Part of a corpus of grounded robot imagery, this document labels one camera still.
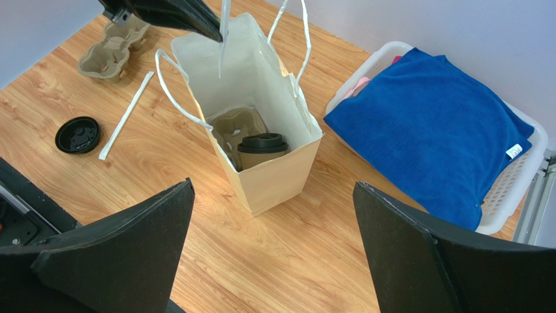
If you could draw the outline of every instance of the black lid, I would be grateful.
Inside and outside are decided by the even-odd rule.
[[[100,127],[91,117],[76,117],[60,127],[55,140],[60,151],[72,155],[87,153],[99,144]]]
[[[245,137],[238,145],[238,151],[243,153],[276,153],[287,149],[282,135],[271,132]]]

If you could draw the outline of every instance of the folded blue towel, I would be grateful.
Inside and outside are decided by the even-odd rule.
[[[534,131],[489,88],[417,48],[325,122],[430,214],[476,230],[498,175]],[[523,149],[511,159],[506,151]]]

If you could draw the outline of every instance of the paper bag handle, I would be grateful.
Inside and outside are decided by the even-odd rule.
[[[282,14],[284,14],[284,11],[288,6],[289,1],[290,0],[284,0],[284,3],[282,4],[280,11],[278,11],[278,15],[274,20],[274,24],[272,24],[272,27],[270,28],[270,32],[268,33],[268,39],[266,41],[269,45],[272,40],[272,35],[274,35],[274,31],[276,30],[276,26],[278,25],[278,21],[282,17]],[[307,52],[305,53],[305,60],[303,60],[303,65],[301,66],[298,76],[296,77],[296,86],[295,86],[296,94],[298,92],[297,89],[300,87],[301,76],[303,75],[303,72],[305,72],[305,67],[307,67],[307,64],[309,63],[309,56],[311,55],[311,48],[312,48],[311,37],[309,36],[309,22],[307,21],[308,17],[307,17],[307,7],[305,6],[305,0],[301,0],[301,5],[303,7],[303,28],[305,30],[305,41],[307,42]]]
[[[166,85],[166,82],[164,81],[164,78],[162,76],[162,72],[161,72],[161,64],[160,64],[160,58],[161,56],[163,58],[166,59],[166,61],[168,61],[173,67],[175,67],[183,76],[183,78],[185,78],[186,83],[188,84],[187,88],[189,88],[189,75],[187,75],[187,73],[183,70],[183,68],[181,68],[181,66],[179,66],[176,62],[174,62],[174,60],[172,60],[171,57],[168,56],[168,54],[166,54],[166,52],[164,52],[164,50],[162,49],[158,49],[157,53],[155,54],[155,62],[157,64],[157,74],[159,75],[159,80],[161,82],[161,86],[162,86],[162,90],[164,90],[164,92],[166,93],[166,96],[168,96],[168,98],[170,99],[170,102],[172,102],[172,104],[183,114],[185,115],[188,119],[190,119],[191,121],[194,121],[195,123],[203,126],[204,128],[208,129],[208,130],[213,130],[213,127],[207,123],[205,123],[203,120],[201,120],[198,117],[195,117],[193,115],[191,115],[188,111],[186,111],[184,108],[182,108],[178,102],[176,102],[176,100],[172,97],[172,94],[170,93],[170,91],[168,90],[168,86]]]

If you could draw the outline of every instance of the wood grain surface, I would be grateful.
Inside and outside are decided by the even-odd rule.
[[[207,3],[219,14],[220,1]],[[265,33],[277,11],[261,0],[232,3],[232,16],[250,12]],[[190,177],[196,200],[172,292],[187,312],[377,312],[353,210],[354,184],[365,181],[417,204],[322,121],[326,104],[369,53],[311,27],[313,52],[301,87],[326,134],[304,192],[252,218],[240,207],[203,128],[171,105],[156,76],[107,160],[98,159],[146,72],[155,70],[156,49],[170,53],[170,41],[186,34],[153,27],[143,47],[132,52],[121,81],[111,84],[77,71],[106,22],[97,18],[0,91],[0,155],[83,224]],[[305,55],[302,22],[285,14],[273,42],[297,73]],[[183,78],[162,66],[176,100],[195,112]],[[66,155],[56,149],[54,135],[81,115],[100,123],[100,144],[86,155]],[[497,237],[511,238],[517,216]]]

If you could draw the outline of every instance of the white plastic basket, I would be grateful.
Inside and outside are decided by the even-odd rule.
[[[373,53],[372,56],[353,73],[347,82],[338,89],[332,101],[326,106],[326,114],[330,113],[338,103],[340,103],[342,98],[357,84],[359,79],[364,76],[372,79],[390,66],[396,56],[405,55],[411,49],[413,49],[413,47],[404,42],[393,41],[385,44],[379,51]],[[534,133],[529,138],[533,146],[527,153],[511,163],[511,165],[498,176],[485,197],[485,204],[481,207],[483,216],[476,230],[478,233],[483,233],[485,235],[498,232],[502,229],[508,217],[514,214],[543,161],[544,151],[548,145],[548,135],[537,121],[509,105],[507,102],[504,101],[504,103],[506,103],[519,118],[534,127]]]

